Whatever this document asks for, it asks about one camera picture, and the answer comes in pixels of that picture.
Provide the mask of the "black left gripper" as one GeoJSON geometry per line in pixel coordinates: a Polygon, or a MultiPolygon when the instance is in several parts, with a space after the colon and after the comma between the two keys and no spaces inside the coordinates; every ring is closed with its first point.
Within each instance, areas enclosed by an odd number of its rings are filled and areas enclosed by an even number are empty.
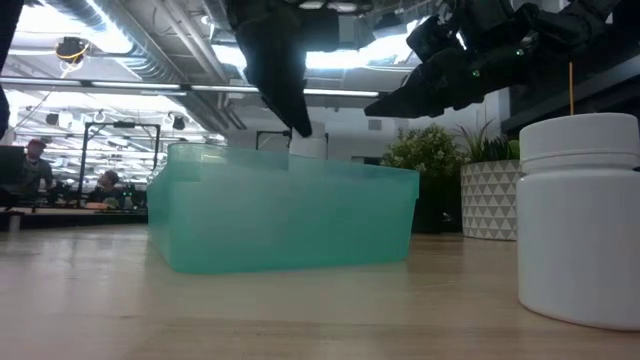
{"type": "Polygon", "coordinates": [[[303,1],[226,0],[227,20],[253,73],[255,86],[267,107],[301,137],[313,134],[304,88],[309,52],[331,52],[340,43],[339,13],[327,1],[307,8],[303,1]]]}

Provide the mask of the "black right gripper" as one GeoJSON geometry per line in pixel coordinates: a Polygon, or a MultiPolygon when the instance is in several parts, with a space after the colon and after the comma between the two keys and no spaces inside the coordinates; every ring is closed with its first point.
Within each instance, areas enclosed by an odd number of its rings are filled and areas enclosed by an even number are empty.
{"type": "Polygon", "coordinates": [[[410,74],[396,90],[364,109],[367,116],[438,117],[447,108],[479,103],[487,93],[527,79],[530,50],[507,44],[486,52],[442,50],[423,64],[424,75],[410,74]]]}

